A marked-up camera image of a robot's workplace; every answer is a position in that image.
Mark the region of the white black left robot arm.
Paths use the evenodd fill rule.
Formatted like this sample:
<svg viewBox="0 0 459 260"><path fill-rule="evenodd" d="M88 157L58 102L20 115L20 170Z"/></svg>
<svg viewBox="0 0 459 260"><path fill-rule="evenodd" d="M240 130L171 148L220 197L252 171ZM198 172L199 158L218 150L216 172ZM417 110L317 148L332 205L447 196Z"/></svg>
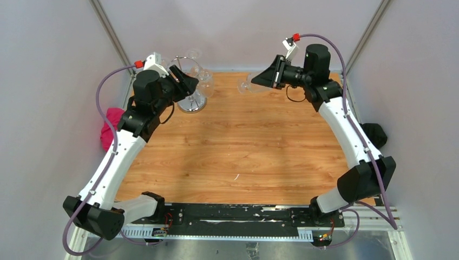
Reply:
<svg viewBox="0 0 459 260"><path fill-rule="evenodd" d="M135 199L121 202L116 202L115 197L134 159L162 124L161 114L192 95L198 84L197 78L175 65L165 76L151 69L137 74L112 147L78 196L64 200L63 208L78 228L109 241L135 220L147 218L158 224L165 219L165 199L160 195L143 192Z"/></svg>

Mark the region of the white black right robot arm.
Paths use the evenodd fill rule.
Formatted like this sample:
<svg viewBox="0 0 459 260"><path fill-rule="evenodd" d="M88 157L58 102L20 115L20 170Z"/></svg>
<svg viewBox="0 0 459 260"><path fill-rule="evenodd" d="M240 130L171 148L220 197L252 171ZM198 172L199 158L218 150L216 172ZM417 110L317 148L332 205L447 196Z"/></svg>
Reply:
<svg viewBox="0 0 459 260"><path fill-rule="evenodd" d="M338 178L332 190L311 199L309 218L316 226L328 222L331 213L386 191L396 168L394 159L383 156L356 124L341 85L329 77L330 59L327 46L310 44L303 67L293 66L287 57L277 55L267 69L251 79L252 84L274 89L302 88L306 100L329 124L345 154L349 170Z"/></svg>

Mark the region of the clear wine glass front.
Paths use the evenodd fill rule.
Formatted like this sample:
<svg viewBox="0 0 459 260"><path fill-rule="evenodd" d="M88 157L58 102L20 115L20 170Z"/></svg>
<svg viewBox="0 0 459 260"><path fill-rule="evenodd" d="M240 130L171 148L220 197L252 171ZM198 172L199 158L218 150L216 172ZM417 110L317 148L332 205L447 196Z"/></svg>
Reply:
<svg viewBox="0 0 459 260"><path fill-rule="evenodd" d="M198 78L198 90L204 97L210 98L214 94L213 73L210 70L203 69L199 72Z"/></svg>

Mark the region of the patterned clear wine glass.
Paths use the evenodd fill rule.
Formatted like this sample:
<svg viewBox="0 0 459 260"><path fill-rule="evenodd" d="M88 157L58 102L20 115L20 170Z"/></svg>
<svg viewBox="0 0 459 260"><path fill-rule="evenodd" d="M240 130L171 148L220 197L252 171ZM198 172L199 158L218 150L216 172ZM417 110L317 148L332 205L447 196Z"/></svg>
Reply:
<svg viewBox="0 0 459 260"><path fill-rule="evenodd" d="M262 93L262 92L269 91L270 89L267 87L252 83L252 79L258 76L260 73L261 71L254 71L248 74L246 78L239 79L238 84L237 84L237 89L239 93L241 94Z"/></svg>

